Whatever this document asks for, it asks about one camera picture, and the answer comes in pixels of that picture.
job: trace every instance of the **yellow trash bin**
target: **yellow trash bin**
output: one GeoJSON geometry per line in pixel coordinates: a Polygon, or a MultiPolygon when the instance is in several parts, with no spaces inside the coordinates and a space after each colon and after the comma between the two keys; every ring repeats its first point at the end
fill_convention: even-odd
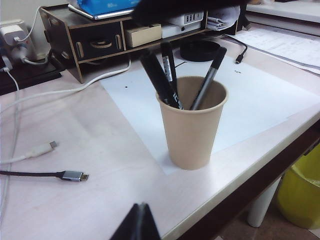
{"type": "Polygon", "coordinates": [[[320,144],[285,173],[276,200],[281,213],[293,224],[320,228],[320,144]]]}

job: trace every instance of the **black round object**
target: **black round object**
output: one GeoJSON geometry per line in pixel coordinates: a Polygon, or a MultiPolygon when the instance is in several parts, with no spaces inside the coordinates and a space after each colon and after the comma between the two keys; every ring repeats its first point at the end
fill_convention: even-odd
{"type": "Polygon", "coordinates": [[[207,62],[215,58],[218,48],[220,45],[213,41],[189,41],[181,44],[180,55],[187,61],[207,62]]]}

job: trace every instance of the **dark wooden table edge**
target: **dark wooden table edge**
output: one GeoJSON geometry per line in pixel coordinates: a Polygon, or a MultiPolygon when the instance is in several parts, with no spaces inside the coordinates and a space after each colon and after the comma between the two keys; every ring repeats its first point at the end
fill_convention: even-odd
{"type": "Polygon", "coordinates": [[[320,139],[320,120],[202,217],[178,240],[212,240],[320,139]]]}

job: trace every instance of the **wall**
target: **wall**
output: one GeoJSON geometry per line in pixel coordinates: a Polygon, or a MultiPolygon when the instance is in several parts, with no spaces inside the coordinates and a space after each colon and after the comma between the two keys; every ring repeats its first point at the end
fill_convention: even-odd
{"type": "MultiPolygon", "coordinates": [[[[64,4],[67,0],[0,0],[0,20],[22,19],[31,28],[36,9],[39,6],[53,6],[64,4]]],[[[40,17],[37,15],[35,28],[31,35],[33,44],[35,45],[36,53],[42,58],[50,49],[44,35],[44,26],[40,17]]]]}

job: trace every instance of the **desk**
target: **desk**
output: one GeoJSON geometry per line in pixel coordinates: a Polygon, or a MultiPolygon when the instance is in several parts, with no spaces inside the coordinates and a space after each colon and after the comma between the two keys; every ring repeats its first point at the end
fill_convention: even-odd
{"type": "Polygon", "coordinates": [[[248,4],[246,16],[250,22],[319,36],[320,1],[295,0],[272,4],[248,4]]]}
{"type": "MultiPolygon", "coordinates": [[[[230,57],[242,50],[225,40],[219,43],[228,49],[230,57]]],[[[318,76],[255,50],[247,52],[245,63],[320,94],[318,76]]],[[[24,89],[21,97],[79,86],[69,72],[62,75],[24,89]]],[[[7,105],[14,98],[14,94],[7,94],[0,102],[7,105]]],[[[17,156],[43,142],[55,140],[59,145],[37,159],[15,163],[14,171],[79,170],[90,176],[81,183],[12,177],[1,229],[4,240],[106,240],[133,203],[141,202],[150,205],[163,239],[174,240],[320,119],[317,104],[215,153],[204,168],[165,175],[98,82],[76,94],[24,102],[21,109],[17,156]]],[[[11,146],[13,113],[10,109],[1,118],[3,159],[11,146]]]]}

